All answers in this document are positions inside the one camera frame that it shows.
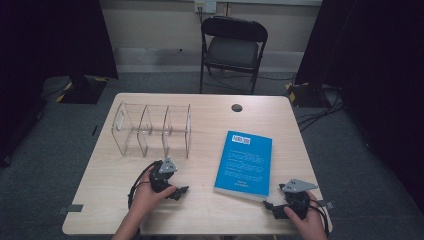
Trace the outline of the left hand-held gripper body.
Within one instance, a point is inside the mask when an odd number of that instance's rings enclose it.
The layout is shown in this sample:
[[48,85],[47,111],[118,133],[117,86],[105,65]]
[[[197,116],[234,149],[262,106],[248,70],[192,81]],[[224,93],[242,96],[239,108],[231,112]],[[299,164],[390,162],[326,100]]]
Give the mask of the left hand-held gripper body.
[[149,173],[152,190],[156,193],[162,192],[170,186],[168,180],[177,171],[177,167],[170,157],[154,162],[154,167]]

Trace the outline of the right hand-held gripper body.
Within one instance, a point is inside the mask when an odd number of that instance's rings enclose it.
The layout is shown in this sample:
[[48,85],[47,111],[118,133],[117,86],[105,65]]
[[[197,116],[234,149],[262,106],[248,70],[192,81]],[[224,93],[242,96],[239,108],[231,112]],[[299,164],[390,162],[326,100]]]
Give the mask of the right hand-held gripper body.
[[299,179],[291,179],[286,183],[284,196],[288,206],[298,215],[300,219],[304,219],[310,204],[310,197],[307,194],[309,190],[317,189],[318,185],[305,182]]

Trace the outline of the blue book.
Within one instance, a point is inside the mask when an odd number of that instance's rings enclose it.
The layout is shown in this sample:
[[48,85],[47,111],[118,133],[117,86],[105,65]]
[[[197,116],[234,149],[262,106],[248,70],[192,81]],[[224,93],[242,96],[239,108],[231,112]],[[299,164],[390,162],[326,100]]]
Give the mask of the blue book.
[[272,143],[268,137],[228,131],[214,189],[253,201],[265,201],[270,194]]

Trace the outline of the clear acrylic file organizer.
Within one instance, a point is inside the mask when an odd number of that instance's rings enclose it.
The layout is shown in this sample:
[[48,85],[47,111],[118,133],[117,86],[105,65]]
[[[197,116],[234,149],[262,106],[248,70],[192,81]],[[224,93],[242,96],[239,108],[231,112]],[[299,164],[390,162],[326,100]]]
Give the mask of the clear acrylic file organizer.
[[191,143],[191,105],[121,102],[111,131],[125,157],[187,159]]

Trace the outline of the person's left hand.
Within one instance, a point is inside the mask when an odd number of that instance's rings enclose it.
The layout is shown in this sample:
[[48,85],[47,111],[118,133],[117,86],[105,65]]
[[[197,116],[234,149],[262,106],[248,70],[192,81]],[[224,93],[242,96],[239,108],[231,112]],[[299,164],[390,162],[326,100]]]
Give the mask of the person's left hand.
[[159,193],[155,192],[151,187],[149,172],[145,173],[141,178],[141,182],[137,185],[129,215],[135,219],[143,219],[175,190],[176,187],[171,185]]

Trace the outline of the person's right hand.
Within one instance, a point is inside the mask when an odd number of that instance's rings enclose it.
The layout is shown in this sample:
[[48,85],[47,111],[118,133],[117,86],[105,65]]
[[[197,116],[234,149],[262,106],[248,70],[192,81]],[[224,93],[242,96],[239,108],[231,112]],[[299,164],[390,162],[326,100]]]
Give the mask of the person's right hand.
[[299,234],[306,232],[323,232],[326,234],[321,215],[314,209],[309,208],[304,219],[300,219],[289,207],[286,207],[284,211],[297,228]]

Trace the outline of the black stand base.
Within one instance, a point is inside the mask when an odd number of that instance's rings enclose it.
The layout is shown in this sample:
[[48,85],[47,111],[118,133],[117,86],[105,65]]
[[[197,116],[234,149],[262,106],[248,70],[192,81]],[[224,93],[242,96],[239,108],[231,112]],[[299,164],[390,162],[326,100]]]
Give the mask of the black stand base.
[[56,101],[63,104],[96,104],[108,83],[103,77],[85,76],[81,81],[69,79]]
[[334,106],[328,99],[324,88],[314,88],[309,83],[285,85],[287,97],[295,107],[302,108],[326,108]]

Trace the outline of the black folding chair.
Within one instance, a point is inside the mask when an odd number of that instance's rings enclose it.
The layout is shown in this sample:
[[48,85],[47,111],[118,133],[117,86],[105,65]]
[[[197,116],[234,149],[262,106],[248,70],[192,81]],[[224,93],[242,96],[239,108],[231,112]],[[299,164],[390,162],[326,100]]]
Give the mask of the black folding chair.
[[204,68],[208,73],[215,68],[251,74],[253,94],[267,40],[268,31],[256,21],[226,16],[203,20],[199,92],[203,92]]

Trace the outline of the black curtain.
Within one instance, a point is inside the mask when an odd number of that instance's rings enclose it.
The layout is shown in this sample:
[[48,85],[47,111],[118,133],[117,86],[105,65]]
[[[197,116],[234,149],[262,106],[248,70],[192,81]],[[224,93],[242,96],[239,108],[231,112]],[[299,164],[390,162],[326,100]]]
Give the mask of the black curtain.
[[341,89],[424,213],[424,0],[322,0],[296,81]]
[[118,77],[100,0],[0,0],[0,166],[56,76]]

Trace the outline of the white wall outlet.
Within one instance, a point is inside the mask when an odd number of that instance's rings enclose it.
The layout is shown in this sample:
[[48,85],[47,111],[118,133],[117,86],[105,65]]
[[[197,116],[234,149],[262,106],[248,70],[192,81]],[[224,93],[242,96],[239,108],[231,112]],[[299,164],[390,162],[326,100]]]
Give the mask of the white wall outlet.
[[194,10],[198,13],[214,14],[217,11],[215,0],[195,0]]

